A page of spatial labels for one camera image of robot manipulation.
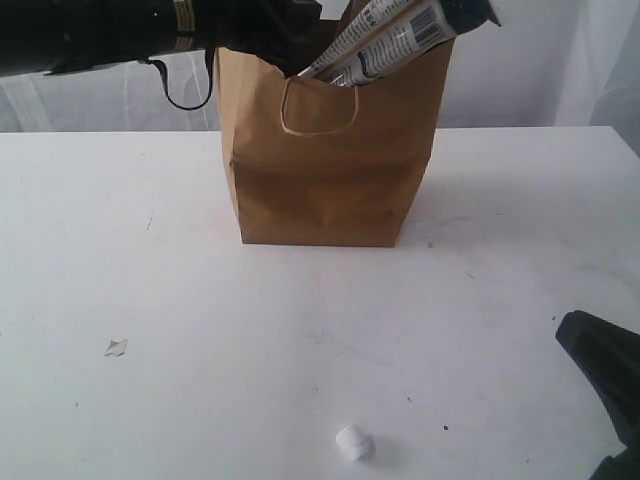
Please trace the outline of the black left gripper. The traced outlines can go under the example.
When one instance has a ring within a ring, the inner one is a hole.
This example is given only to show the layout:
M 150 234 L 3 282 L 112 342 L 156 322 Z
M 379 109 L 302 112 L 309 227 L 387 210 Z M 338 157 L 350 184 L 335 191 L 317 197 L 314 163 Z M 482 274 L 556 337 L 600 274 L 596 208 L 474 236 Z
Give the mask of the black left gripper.
M 208 47 L 254 55 L 296 72 L 321 19 L 317 1 L 196 1 L 197 37 Z

